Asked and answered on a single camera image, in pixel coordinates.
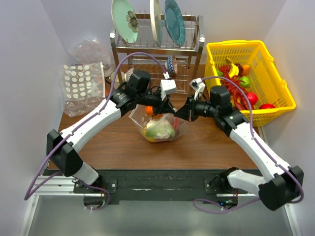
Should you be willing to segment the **red toy chili pepper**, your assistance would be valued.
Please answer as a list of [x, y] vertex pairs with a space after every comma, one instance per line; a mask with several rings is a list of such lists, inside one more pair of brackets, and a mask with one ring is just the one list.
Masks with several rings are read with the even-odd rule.
[[179, 119], [177, 117], [174, 117], [173, 127], [175, 130], [178, 129], [178, 125], [179, 125]]

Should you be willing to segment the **orange toy pumpkin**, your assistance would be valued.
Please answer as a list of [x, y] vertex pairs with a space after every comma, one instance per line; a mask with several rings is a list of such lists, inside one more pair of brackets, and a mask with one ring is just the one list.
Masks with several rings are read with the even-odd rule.
[[160, 119], [163, 116], [162, 114], [155, 115], [152, 106], [145, 107], [145, 115], [152, 119]]

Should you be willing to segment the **polka dot zip bag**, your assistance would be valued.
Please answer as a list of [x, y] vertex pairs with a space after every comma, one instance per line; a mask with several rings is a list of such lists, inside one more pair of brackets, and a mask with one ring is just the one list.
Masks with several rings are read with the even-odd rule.
[[173, 141], [187, 131], [187, 122], [171, 113], [153, 115], [150, 106], [137, 105], [129, 115], [139, 133], [151, 143]]

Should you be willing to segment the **white toy cauliflower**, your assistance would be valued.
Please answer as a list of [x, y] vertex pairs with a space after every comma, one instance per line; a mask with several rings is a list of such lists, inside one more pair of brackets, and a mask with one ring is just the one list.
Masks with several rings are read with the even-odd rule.
[[145, 136], [153, 139], [168, 139], [175, 136], [175, 129], [166, 119], [152, 119], [146, 125]]

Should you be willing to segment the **red toy lobster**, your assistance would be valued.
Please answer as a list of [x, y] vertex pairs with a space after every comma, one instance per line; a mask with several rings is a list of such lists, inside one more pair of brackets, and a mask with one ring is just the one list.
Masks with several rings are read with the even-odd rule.
[[227, 88], [227, 90], [229, 91], [232, 97], [233, 104], [238, 110], [242, 111], [242, 110], [249, 110], [249, 108], [253, 109], [254, 106], [247, 99], [248, 92], [246, 92], [246, 90], [239, 85], [241, 76], [237, 75], [230, 78], [228, 74], [230, 71], [230, 68], [231, 66], [228, 64], [222, 65], [217, 69], [217, 73], [218, 75], [222, 75], [226, 79], [231, 80], [235, 85], [233, 85], [229, 81], [220, 79], [221, 85]]

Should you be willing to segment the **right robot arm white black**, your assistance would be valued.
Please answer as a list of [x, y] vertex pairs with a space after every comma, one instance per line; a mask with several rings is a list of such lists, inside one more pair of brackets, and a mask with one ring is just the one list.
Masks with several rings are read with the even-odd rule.
[[198, 117], [213, 118], [216, 126], [245, 151], [261, 172], [256, 176], [238, 168], [227, 170], [219, 181], [222, 192], [231, 193], [236, 188], [255, 194], [272, 211], [303, 199], [303, 170], [299, 166], [290, 166], [276, 155], [253, 130], [247, 118], [232, 108], [226, 87], [212, 87], [208, 101], [189, 96], [174, 116], [186, 121], [195, 121]]

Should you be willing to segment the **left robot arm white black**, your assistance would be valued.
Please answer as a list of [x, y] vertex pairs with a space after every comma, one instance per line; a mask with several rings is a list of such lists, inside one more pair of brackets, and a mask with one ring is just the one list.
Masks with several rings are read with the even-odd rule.
[[165, 73], [160, 86], [152, 92], [151, 76], [143, 70], [135, 70], [127, 82], [120, 84], [92, 112], [62, 132], [52, 130], [47, 135], [48, 158], [66, 177], [84, 182], [91, 193], [102, 187], [99, 173], [79, 156], [82, 147], [99, 131], [123, 117], [137, 105], [151, 106], [154, 114], [174, 113], [170, 94], [176, 92], [176, 83]]

